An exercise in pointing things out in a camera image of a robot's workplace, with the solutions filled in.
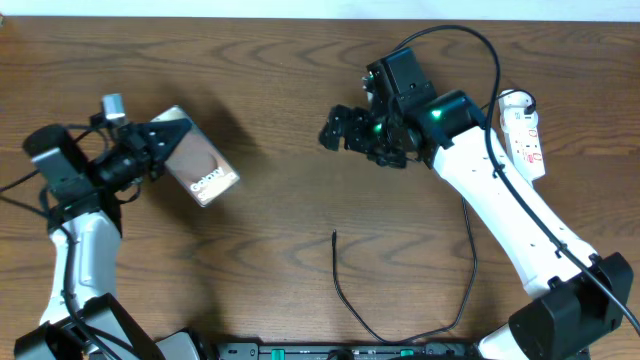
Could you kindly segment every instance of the silver metal part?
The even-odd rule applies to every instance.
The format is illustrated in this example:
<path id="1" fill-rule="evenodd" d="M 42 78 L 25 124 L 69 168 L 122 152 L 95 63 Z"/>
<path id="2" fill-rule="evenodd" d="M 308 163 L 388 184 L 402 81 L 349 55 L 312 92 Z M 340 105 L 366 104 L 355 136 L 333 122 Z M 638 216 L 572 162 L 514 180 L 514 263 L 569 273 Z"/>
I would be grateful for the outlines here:
<path id="1" fill-rule="evenodd" d="M 102 97 L 102 110 L 104 118 L 115 127 L 129 123 L 124 111 L 124 103 L 120 94 L 110 94 Z"/>

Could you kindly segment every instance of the white wall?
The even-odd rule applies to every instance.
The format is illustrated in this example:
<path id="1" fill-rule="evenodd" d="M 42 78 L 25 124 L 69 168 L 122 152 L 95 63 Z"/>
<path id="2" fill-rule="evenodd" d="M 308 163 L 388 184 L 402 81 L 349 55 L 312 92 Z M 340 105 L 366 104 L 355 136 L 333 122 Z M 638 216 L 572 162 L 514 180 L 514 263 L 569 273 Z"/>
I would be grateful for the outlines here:
<path id="1" fill-rule="evenodd" d="M 640 21 L 640 0 L 0 0 L 12 15 Z"/>

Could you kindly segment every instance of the wood grain surface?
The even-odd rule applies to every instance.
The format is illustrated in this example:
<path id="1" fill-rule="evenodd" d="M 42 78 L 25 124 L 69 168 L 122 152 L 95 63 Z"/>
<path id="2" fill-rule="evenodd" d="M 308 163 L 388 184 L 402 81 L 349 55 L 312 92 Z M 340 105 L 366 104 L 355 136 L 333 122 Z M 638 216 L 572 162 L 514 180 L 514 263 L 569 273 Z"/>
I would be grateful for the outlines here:
<path id="1" fill-rule="evenodd" d="M 366 105 L 360 77 L 402 38 L 438 22 L 9 18 L 0 28 L 0 184 L 32 170 L 21 143 L 51 123 L 85 123 L 120 92 L 130 119 L 186 109 L 241 182 L 206 209 L 175 180 L 145 184 L 123 209 L 118 297 L 154 338 L 193 326 L 212 340 L 373 339 L 331 280 L 339 232 L 344 291 L 370 325 L 401 338 L 448 324 L 471 270 L 459 196 L 424 165 L 383 169 L 326 151 L 338 103 Z M 500 54 L 502 88 L 538 99 L 547 175 L 536 189 L 602 255 L 640 273 L 640 24 L 463 22 Z M 488 100 L 494 69 L 464 34 L 416 41 L 444 93 Z M 82 143 L 97 154 L 100 140 Z M 41 178 L 7 193 L 36 204 Z M 459 327 L 479 339 L 529 302 L 475 216 L 480 268 Z M 0 357 L 45 309 L 54 248 L 44 221 L 0 203 Z M 640 313 L 640 282 L 630 307 Z M 625 321 L 595 359 L 637 359 Z"/>

